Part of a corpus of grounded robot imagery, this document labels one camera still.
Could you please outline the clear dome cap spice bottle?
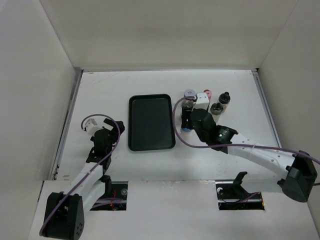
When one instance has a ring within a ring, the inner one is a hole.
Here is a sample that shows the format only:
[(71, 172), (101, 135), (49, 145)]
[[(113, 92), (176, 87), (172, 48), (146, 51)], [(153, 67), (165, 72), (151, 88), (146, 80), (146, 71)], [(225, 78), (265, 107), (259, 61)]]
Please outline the clear dome cap spice bottle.
[(194, 102), (192, 100), (184, 100), (182, 103), (181, 103), (181, 108), (182, 107), (191, 107), (193, 109), (194, 107)]

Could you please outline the blue label silver cap bottle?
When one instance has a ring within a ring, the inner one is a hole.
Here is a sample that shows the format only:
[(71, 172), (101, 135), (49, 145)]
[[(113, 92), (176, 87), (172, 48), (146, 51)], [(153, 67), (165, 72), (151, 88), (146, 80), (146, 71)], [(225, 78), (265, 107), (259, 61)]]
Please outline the blue label silver cap bottle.
[(181, 128), (180, 130), (182, 133), (191, 133), (192, 132), (192, 129), (189, 129), (189, 128)]

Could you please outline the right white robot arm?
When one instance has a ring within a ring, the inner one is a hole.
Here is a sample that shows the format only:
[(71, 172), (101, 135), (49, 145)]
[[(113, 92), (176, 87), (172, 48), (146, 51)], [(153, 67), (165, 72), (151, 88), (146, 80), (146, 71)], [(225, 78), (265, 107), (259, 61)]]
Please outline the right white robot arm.
[(235, 129), (218, 125), (213, 116), (203, 108), (183, 107), (182, 127), (194, 130), (202, 148), (213, 149), (246, 159), (275, 173), (275, 187), (268, 191), (282, 192), (290, 199), (306, 203), (315, 185), (319, 160), (302, 150), (261, 145)]

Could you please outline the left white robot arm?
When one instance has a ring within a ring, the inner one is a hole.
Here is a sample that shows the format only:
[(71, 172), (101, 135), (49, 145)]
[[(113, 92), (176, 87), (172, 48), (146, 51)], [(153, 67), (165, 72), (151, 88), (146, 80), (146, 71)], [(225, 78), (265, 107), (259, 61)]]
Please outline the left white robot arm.
[(80, 239), (85, 215), (100, 199), (112, 195), (111, 178), (106, 171), (111, 164), (111, 155), (119, 144), (121, 134), (125, 131), (122, 121), (115, 121), (105, 115), (103, 123), (111, 127), (99, 126), (96, 115), (85, 117), (80, 127), (93, 142), (87, 160), (81, 172), (60, 192), (52, 192), (46, 201), (43, 224), (39, 235), (57, 240)]

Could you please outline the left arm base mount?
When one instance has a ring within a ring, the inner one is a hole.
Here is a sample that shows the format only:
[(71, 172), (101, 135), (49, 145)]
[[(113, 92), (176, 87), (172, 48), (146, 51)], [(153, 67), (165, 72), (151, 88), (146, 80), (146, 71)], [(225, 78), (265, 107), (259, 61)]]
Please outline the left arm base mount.
[(127, 198), (128, 182), (113, 181), (105, 194), (94, 203), (91, 211), (125, 211)]

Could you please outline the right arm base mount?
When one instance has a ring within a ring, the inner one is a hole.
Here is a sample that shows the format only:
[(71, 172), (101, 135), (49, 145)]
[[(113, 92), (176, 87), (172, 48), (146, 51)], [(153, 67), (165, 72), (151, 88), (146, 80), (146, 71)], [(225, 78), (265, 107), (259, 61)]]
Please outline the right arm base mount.
[(242, 187), (248, 173), (240, 172), (235, 179), (216, 180), (217, 205), (220, 211), (265, 210), (261, 192), (249, 193)]

